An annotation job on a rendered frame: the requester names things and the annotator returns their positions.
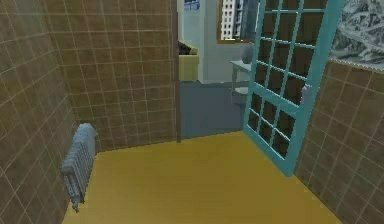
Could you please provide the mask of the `small blue framed picture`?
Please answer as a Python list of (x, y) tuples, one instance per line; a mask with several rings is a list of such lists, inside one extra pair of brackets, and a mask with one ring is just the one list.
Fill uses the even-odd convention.
[(200, 8), (200, 0), (184, 0), (184, 10), (198, 10)]

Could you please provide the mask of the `grey round vase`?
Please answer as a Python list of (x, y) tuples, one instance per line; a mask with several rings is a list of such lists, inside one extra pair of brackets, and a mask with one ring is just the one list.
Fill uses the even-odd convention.
[(241, 52), (241, 60), (244, 64), (251, 64), (253, 59), (253, 43), (248, 43)]

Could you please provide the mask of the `grey wall radiator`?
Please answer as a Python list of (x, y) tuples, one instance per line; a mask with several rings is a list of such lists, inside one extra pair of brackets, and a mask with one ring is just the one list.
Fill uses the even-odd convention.
[(63, 160), (60, 172), (75, 212), (85, 202), (86, 189), (96, 155), (97, 132), (90, 123), (80, 124)]

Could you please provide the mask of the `pale grey side table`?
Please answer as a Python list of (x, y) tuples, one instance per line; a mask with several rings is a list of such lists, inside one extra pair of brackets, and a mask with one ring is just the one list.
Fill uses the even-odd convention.
[(231, 102), (243, 104), (248, 94), (251, 65), (244, 64), (242, 60), (231, 61), (231, 65)]

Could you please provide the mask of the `teal glass-paned door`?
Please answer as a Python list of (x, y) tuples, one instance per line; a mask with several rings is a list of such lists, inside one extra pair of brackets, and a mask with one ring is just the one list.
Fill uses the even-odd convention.
[[(244, 133), (293, 174), (344, 0), (260, 0)], [(311, 96), (300, 104), (305, 84)]]

